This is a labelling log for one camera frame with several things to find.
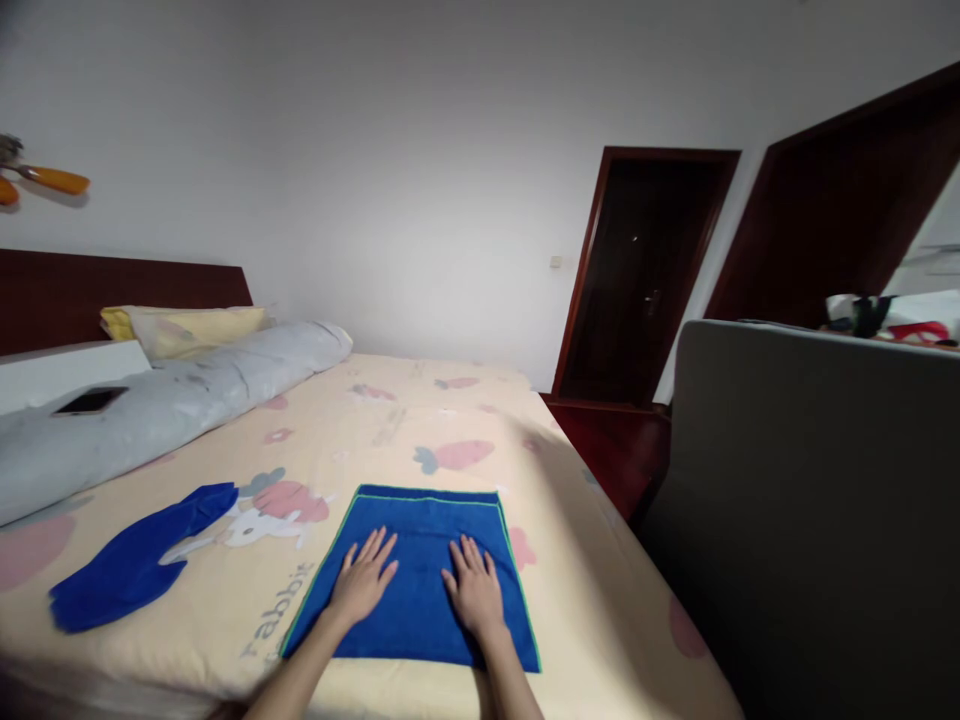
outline hand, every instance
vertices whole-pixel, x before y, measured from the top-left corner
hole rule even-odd
[[[366,619],[380,602],[383,591],[393,580],[393,576],[397,573],[397,566],[400,564],[399,560],[394,560],[387,565],[382,574],[380,572],[393,546],[397,544],[397,534],[394,533],[387,544],[381,548],[380,545],[386,534],[386,527],[370,533],[356,560],[353,559],[357,551],[356,543],[347,552],[337,584],[333,587],[333,597],[327,609],[323,611],[332,620],[353,627]]]
[[[460,536],[463,553],[455,542],[450,543],[450,554],[457,569],[454,578],[446,568],[440,570],[457,616],[477,639],[488,632],[506,627],[503,622],[503,597],[493,558],[486,553],[486,566],[480,558],[477,541]]]

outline folded blue towel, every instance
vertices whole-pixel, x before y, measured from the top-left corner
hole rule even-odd
[[[507,627],[523,669],[540,672],[540,656],[513,551],[496,493],[361,485],[330,552],[317,571],[283,645],[290,657],[330,602],[343,558],[353,543],[362,546],[375,528],[397,533],[390,560],[399,560],[396,577],[366,620],[344,638],[335,657],[407,658],[484,667],[483,656],[458,622],[440,568],[456,575],[449,543],[460,535],[477,541],[497,566]]]
[[[163,595],[187,561],[159,565],[178,542],[202,532],[237,500],[233,483],[204,485],[176,505],[138,520],[50,591],[50,610],[64,632],[119,620]]]

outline wooden floor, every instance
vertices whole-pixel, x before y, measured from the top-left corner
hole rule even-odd
[[[670,420],[645,412],[547,403],[563,432],[627,520],[670,460]]]

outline door handle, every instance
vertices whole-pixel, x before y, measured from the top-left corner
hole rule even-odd
[[[660,305],[660,290],[654,290],[650,295],[643,299],[643,304],[647,306],[647,317],[651,318],[657,312]]]

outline white wall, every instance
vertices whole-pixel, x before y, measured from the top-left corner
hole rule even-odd
[[[960,253],[937,252],[960,246],[960,166],[930,210],[884,295],[917,295],[960,289]]]
[[[291,314],[549,390],[605,145],[746,149],[745,196],[784,5],[736,5],[265,7]]]
[[[272,184],[258,175],[242,6],[0,1],[0,130],[27,161],[92,180],[82,207],[20,184],[0,246],[241,264],[269,302],[280,277],[259,223]]]
[[[83,208],[22,190],[0,245],[240,264],[360,351],[538,390],[605,145],[744,151],[697,317],[770,142],[960,59],[948,0],[0,8],[2,129],[93,179]]]

